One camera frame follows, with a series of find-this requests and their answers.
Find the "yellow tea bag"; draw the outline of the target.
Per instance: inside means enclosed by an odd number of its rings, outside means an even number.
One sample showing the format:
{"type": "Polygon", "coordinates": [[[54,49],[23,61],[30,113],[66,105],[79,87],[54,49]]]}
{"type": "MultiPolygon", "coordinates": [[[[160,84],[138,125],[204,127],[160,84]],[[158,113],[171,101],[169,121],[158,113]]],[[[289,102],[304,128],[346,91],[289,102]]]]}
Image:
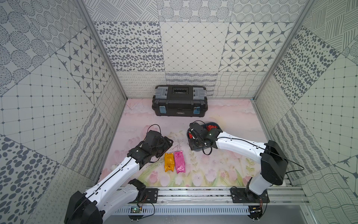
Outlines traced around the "yellow tea bag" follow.
{"type": "Polygon", "coordinates": [[[165,172],[173,172],[175,168],[175,160],[173,153],[165,153],[165,172]]]}

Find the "pink tea bag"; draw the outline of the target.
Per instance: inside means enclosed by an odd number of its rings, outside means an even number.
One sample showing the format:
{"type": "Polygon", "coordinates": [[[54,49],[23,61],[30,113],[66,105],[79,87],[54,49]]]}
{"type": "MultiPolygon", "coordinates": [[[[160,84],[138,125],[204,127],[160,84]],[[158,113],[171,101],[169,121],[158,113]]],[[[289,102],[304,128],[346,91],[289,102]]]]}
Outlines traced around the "pink tea bag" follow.
{"type": "Polygon", "coordinates": [[[174,162],[175,169],[177,173],[185,173],[186,172],[186,163],[185,158],[182,151],[174,153],[174,162]]]}

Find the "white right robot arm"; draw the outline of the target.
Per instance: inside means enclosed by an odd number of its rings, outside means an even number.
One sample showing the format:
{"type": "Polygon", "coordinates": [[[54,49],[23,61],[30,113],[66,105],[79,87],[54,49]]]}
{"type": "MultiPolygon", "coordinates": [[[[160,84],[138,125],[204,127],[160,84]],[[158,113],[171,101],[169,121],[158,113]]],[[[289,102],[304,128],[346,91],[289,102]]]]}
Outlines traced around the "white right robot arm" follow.
{"type": "Polygon", "coordinates": [[[257,199],[267,188],[283,184],[289,161],[276,142],[249,141],[222,131],[219,127],[210,130],[207,127],[198,122],[189,124],[187,138],[192,151],[222,149],[242,155],[261,166],[260,173],[250,178],[244,196],[257,199]]]}

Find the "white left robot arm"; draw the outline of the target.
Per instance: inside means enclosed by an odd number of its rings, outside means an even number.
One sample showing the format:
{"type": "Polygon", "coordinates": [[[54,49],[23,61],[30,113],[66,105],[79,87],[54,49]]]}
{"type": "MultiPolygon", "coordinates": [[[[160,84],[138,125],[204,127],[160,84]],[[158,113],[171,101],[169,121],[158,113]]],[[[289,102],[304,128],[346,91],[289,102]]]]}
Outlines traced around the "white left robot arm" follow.
{"type": "Polygon", "coordinates": [[[124,205],[143,202],[146,186],[138,179],[129,181],[129,178],[151,163],[153,157],[163,156],[172,145],[173,140],[161,132],[148,131],[144,140],[103,180],[84,193],[77,191],[71,196],[64,223],[102,224],[124,205]],[[125,181],[128,184],[118,190],[125,181]]]}

